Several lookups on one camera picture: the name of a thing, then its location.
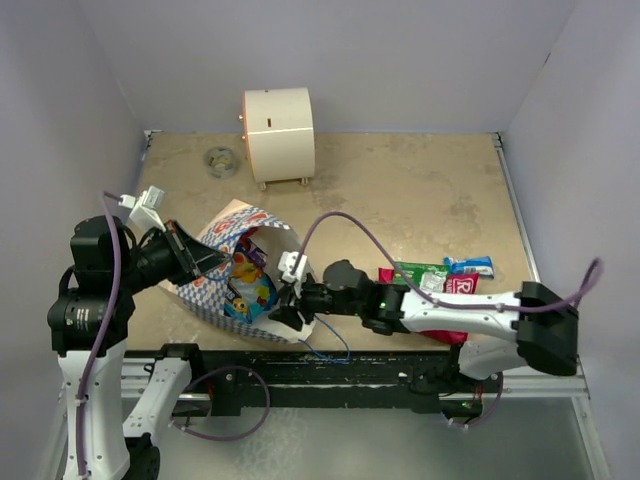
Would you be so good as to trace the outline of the red chips bag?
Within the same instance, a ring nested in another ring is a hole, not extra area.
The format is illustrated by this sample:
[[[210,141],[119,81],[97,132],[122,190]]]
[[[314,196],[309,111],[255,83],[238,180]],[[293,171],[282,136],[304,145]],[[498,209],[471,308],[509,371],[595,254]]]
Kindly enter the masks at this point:
[[[475,294],[479,275],[473,274],[448,274],[445,289],[442,293],[449,294]],[[464,343],[468,334],[466,332],[445,331],[445,330],[428,330],[422,331],[421,335],[436,340],[447,345],[456,345]]]

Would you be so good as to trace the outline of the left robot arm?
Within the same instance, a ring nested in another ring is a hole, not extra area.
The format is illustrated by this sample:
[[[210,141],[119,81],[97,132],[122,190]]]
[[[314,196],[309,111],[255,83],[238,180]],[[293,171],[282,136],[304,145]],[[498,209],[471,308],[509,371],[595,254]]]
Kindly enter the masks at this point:
[[[184,392],[202,387],[206,369],[194,343],[164,346],[133,416],[122,417],[122,367],[134,297],[163,281],[186,285],[230,262],[175,221],[143,244],[110,214],[76,225],[73,264],[47,314],[66,392],[67,479],[155,479],[159,444]]]

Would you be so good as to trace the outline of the blue snack bar wrapper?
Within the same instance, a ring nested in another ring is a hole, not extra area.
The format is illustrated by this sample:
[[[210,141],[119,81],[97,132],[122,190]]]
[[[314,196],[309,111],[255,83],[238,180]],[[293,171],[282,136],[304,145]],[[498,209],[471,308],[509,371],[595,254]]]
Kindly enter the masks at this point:
[[[457,259],[447,256],[443,259],[444,265],[451,274],[473,274],[477,273],[482,278],[493,279],[495,269],[492,259],[489,256],[481,256],[467,259]]]

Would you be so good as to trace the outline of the blue gummy candy bag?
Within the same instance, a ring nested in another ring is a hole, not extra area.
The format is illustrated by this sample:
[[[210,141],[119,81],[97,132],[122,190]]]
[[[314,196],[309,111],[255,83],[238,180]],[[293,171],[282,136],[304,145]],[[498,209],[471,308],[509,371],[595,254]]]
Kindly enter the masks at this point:
[[[252,324],[277,302],[277,291],[270,277],[258,266],[236,266],[227,283],[224,315]]]

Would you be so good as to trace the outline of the green snack bag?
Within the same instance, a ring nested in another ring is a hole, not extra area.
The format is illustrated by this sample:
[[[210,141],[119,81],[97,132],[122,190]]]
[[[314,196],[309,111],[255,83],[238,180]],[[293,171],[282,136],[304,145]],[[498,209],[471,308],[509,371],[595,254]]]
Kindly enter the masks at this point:
[[[397,265],[421,290],[442,293],[449,274],[444,265],[398,262]]]

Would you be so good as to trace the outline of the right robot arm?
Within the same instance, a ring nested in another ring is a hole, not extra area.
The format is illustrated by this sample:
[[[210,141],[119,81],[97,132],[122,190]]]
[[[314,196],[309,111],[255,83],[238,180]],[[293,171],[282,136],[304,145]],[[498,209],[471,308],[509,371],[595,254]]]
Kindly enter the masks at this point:
[[[445,366],[446,383],[467,391],[479,380],[528,366],[568,377],[578,369],[577,309],[544,285],[525,281],[520,290],[492,295],[430,293],[381,283],[340,260],[315,281],[287,253],[280,261],[283,285],[269,318],[295,331],[318,314],[355,316],[380,335],[456,331],[481,335],[463,344]]]

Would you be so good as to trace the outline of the blue checkered paper bag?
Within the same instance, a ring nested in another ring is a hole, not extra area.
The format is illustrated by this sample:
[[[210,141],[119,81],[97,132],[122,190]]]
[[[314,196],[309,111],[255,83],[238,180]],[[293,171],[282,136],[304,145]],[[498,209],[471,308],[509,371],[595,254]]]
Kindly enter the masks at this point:
[[[236,266],[253,264],[239,243],[251,239],[268,254],[262,269],[272,280],[277,291],[277,302],[252,324],[231,319],[224,315],[227,283]],[[304,344],[314,327],[325,321],[316,314],[302,330],[293,330],[268,318],[269,312],[278,306],[278,290],[281,288],[278,261],[283,252],[297,251],[300,242],[294,230],[275,215],[240,200],[231,201],[203,230],[197,240],[231,255],[231,261],[210,274],[197,278],[183,286],[172,286],[164,281],[160,287],[180,306],[200,320],[227,332],[243,337],[281,344]]]

